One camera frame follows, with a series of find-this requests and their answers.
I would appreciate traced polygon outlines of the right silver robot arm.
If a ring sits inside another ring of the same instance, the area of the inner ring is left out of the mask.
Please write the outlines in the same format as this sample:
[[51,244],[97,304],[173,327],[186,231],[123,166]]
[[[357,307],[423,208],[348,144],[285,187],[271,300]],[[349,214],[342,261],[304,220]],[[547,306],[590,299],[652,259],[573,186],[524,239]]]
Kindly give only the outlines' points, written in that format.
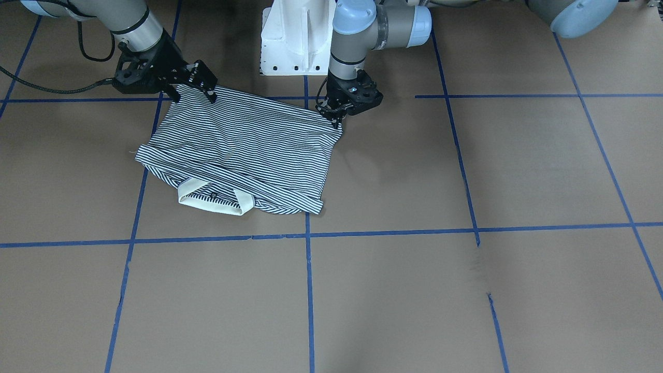
[[23,1],[31,12],[51,18],[71,17],[78,23],[99,20],[120,50],[114,77],[93,83],[111,85],[121,94],[162,92],[180,100],[177,85],[202,92],[215,103],[218,79],[202,61],[189,63],[172,35],[144,1]]

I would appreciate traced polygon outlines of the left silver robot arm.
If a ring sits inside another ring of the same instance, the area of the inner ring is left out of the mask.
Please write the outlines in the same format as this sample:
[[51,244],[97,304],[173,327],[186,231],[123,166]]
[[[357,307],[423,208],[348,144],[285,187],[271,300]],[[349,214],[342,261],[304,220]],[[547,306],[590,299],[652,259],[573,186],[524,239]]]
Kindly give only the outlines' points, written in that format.
[[[425,44],[436,7],[463,8],[473,1],[337,1],[323,99],[315,108],[338,129],[346,116],[374,109],[383,101],[365,71],[372,50],[408,49]],[[606,21],[616,1],[525,1],[524,6],[562,38],[586,35]]]

